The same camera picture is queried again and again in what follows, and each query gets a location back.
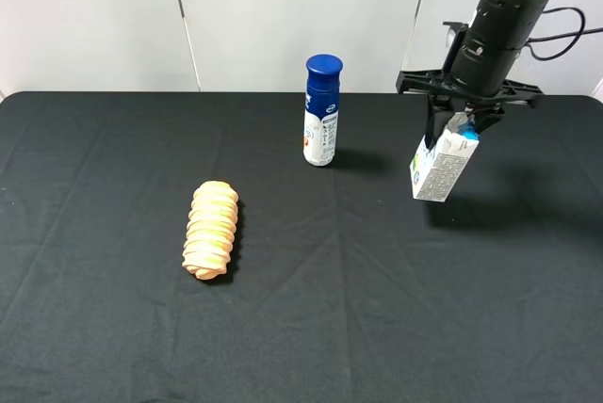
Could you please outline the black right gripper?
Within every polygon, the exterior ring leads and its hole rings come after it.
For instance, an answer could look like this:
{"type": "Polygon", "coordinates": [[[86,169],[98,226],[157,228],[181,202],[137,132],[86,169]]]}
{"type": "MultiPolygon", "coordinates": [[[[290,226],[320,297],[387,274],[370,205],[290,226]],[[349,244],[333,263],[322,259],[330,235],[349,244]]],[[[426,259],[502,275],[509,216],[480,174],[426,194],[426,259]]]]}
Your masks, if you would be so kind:
{"type": "Polygon", "coordinates": [[[525,103],[532,105],[541,96],[534,86],[506,78],[509,51],[496,50],[490,54],[483,43],[470,34],[468,24],[445,22],[448,28],[448,54],[439,70],[401,71],[396,88],[405,92],[428,95],[428,115],[425,146],[433,148],[446,125],[454,116],[452,99],[468,105],[477,134],[500,122],[505,114],[501,104],[525,103]]]}

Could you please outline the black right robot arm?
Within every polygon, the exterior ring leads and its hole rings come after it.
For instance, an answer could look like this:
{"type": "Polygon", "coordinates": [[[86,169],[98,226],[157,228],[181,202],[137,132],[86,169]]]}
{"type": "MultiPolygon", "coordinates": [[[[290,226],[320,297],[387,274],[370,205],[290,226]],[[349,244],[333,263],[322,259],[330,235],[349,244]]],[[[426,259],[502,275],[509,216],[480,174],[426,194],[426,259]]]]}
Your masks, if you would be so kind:
{"type": "Polygon", "coordinates": [[[464,102],[470,126],[481,133],[502,120],[504,106],[533,106],[542,91],[515,82],[508,74],[539,18],[550,12],[549,0],[480,0],[470,23],[449,22],[453,41],[439,70],[402,71],[399,93],[427,96],[423,142],[432,149],[456,113],[454,101],[464,102]]]}

